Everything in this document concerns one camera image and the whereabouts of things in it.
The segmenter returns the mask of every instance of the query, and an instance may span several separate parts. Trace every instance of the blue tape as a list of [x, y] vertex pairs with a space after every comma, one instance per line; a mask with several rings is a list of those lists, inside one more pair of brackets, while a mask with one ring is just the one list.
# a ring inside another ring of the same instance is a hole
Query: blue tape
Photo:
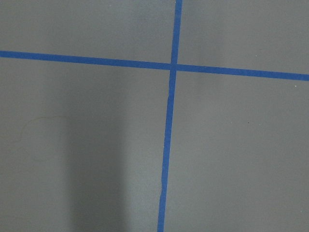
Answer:
[[214, 74], [228, 74], [238, 76], [256, 76], [256, 77], [267, 77], [277, 79], [289, 79], [289, 80], [301, 80], [309, 81], [309, 74], [289, 73], [289, 72], [271, 72], [271, 71], [260, 71], [260, 70], [248, 70], [248, 69], [232, 69], [232, 68], [220, 68], [220, 67], [207, 67], [207, 66], [196, 66], [178, 64], [178, 71], [184, 72], [197, 72], [197, 73], [214, 73]]
[[109, 66], [144, 68], [144, 69], [170, 70], [170, 64], [167, 63], [156, 63], [156, 62], [123, 60], [123, 59], [76, 57], [76, 56], [41, 54], [41, 53], [29, 53], [29, 52], [13, 52], [13, 51], [0, 51], [0, 57], [47, 60], [47, 61], [58, 61], [68, 63], [81, 63], [81, 64], [97, 64], [97, 65], [109, 65]]
[[164, 222], [165, 222], [165, 208], [166, 208], [166, 197], [167, 197], [168, 177], [169, 177], [169, 154], [170, 154], [172, 123], [173, 123], [182, 4], [183, 4], [182, 0], [176, 0], [172, 52], [170, 59], [171, 68], [169, 72], [169, 97], [166, 112], [165, 138], [164, 138], [163, 162], [162, 162], [162, 177], [161, 177], [162, 190], [159, 203], [157, 232], [164, 231]]

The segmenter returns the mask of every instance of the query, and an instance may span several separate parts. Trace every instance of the gray floor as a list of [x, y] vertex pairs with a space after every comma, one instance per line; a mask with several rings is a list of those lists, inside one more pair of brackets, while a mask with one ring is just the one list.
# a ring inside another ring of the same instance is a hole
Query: gray floor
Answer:
[[[1, 1], [0, 50], [170, 62], [174, 0]], [[180, 64], [309, 73], [308, 1], [183, 1]], [[0, 59], [0, 231], [155, 232], [169, 72]], [[309, 82], [178, 72], [166, 232], [307, 232]]]

